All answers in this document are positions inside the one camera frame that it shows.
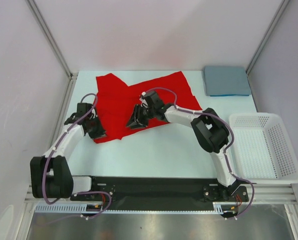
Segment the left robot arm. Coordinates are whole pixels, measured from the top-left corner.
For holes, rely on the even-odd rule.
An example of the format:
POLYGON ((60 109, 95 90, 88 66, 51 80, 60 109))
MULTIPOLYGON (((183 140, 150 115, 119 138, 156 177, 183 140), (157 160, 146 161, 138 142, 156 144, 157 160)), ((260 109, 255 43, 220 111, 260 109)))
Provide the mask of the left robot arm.
POLYGON ((30 161, 32 194, 36 199, 69 198, 74 193, 74 179, 68 160, 77 144, 85 137, 92 140, 106 136, 100 119, 90 114, 78 123, 71 115, 64 123, 60 136, 42 156, 30 161))

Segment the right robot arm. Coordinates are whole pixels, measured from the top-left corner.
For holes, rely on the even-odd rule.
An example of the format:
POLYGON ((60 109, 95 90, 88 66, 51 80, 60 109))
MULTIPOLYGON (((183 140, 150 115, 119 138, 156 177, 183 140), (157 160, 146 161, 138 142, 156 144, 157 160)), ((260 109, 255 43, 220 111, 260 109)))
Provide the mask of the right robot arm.
POLYGON ((229 126, 218 117, 215 111, 194 111, 177 105, 164 104, 161 107, 136 104, 126 126, 130 129, 148 127, 150 119, 180 124, 191 128, 200 147, 211 155, 217 173, 220 197, 226 201, 237 195, 240 185, 230 166, 227 150, 231 146, 229 135, 233 135, 229 126))

